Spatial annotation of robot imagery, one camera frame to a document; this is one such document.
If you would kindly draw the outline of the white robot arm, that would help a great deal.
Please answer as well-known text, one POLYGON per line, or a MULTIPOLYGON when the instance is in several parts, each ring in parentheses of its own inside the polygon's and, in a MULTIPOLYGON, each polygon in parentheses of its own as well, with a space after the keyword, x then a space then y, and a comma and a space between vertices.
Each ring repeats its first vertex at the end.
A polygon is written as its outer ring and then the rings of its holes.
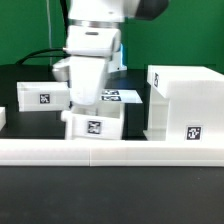
POLYGON ((152 21, 170 0, 71 0, 64 51, 53 65, 59 81, 70 82, 70 99, 80 107, 96 105, 105 88, 113 55, 121 46, 119 25, 127 18, 152 21))

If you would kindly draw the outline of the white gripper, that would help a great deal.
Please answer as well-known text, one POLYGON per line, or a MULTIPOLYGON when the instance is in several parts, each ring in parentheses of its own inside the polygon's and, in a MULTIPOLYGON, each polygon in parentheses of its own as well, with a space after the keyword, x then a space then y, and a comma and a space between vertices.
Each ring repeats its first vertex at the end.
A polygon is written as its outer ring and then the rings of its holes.
POLYGON ((75 105, 98 103, 108 75, 108 60, 100 57, 70 56, 53 65, 58 82, 70 82, 70 99, 75 105))

